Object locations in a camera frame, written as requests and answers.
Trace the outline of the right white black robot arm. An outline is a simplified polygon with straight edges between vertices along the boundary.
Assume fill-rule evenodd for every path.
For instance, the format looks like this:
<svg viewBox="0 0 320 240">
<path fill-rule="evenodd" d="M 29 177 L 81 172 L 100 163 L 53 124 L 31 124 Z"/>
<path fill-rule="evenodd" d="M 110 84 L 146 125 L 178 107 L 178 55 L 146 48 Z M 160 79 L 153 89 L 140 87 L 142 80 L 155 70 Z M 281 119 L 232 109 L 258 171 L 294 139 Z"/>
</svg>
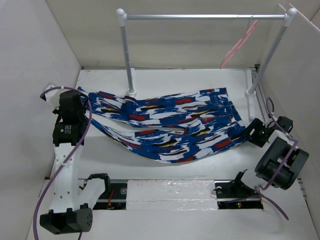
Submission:
<svg viewBox="0 0 320 240">
<path fill-rule="evenodd" d="M 263 190 L 270 186 L 288 190 L 309 158 L 309 153 L 299 148 L 298 141 L 290 135 L 292 129 L 293 121 L 285 116 L 268 124 L 255 118 L 231 138 L 249 141 L 260 148 L 270 144 L 254 169 L 256 176 L 267 182 Z"/>
</svg>

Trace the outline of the blue white red patterned trousers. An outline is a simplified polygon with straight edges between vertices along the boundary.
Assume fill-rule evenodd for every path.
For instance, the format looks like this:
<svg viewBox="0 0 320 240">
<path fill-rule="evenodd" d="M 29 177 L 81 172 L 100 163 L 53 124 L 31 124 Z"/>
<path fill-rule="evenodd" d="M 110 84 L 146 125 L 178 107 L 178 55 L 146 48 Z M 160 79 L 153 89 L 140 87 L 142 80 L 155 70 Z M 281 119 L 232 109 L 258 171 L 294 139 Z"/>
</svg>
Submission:
<svg viewBox="0 0 320 240">
<path fill-rule="evenodd" d="M 227 89 L 210 88 L 147 99 L 81 87 L 92 125 L 132 153 L 160 163 L 196 161 L 247 141 Z"/>
</svg>

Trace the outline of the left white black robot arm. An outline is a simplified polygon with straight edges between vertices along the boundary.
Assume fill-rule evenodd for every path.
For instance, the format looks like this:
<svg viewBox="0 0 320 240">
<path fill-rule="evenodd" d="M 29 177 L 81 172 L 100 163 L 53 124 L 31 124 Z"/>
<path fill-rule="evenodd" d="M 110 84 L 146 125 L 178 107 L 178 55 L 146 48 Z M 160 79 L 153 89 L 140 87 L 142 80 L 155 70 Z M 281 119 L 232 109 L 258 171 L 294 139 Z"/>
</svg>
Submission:
<svg viewBox="0 0 320 240">
<path fill-rule="evenodd" d="M 40 97 L 54 107 L 57 119 L 52 133 L 54 173 L 34 211 L 34 238 L 39 238 L 38 225 L 54 235 L 87 233 L 98 199 L 112 193 L 107 173 L 91 174 L 83 188 L 78 185 L 79 162 L 92 123 L 91 103 L 71 87 L 50 86 Z"/>
</svg>

